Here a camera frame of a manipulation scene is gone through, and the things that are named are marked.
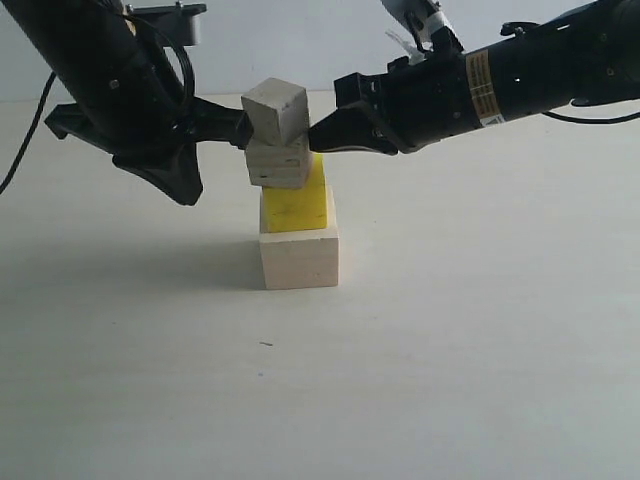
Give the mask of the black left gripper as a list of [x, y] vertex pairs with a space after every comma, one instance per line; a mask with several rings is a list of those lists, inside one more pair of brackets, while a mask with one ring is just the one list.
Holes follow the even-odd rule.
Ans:
[[169, 64], [51, 70], [73, 98], [47, 115], [51, 133], [110, 154], [117, 168], [182, 206], [194, 206], [203, 192], [196, 145], [223, 142], [243, 150], [254, 133], [243, 111], [196, 95], [189, 64], [180, 66], [182, 80]]

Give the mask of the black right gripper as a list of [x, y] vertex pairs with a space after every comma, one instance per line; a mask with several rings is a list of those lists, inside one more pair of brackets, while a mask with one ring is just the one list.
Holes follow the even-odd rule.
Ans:
[[479, 129], [465, 60], [464, 54], [433, 56], [336, 80], [336, 111], [309, 129], [311, 150], [393, 156]]

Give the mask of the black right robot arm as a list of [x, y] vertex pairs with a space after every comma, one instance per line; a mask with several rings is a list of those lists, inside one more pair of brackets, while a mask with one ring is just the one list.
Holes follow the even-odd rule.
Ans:
[[313, 151], [409, 154], [438, 141], [561, 107], [639, 96], [639, 5], [593, 1], [545, 23], [507, 22], [466, 50], [437, 1], [388, 1], [417, 53], [379, 75], [335, 81], [335, 111], [311, 127]]

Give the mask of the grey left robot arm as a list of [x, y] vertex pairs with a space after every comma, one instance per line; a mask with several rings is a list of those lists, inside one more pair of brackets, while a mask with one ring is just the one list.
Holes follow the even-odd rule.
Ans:
[[204, 3], [136, 8], [124, 1], [7, 1], [6, 10], [71, 95], [45, 123], [76, 137], [182, 206], [199, 200], [200, 142], [245, 149], [247, 114], [196, 95], [187, 47]]

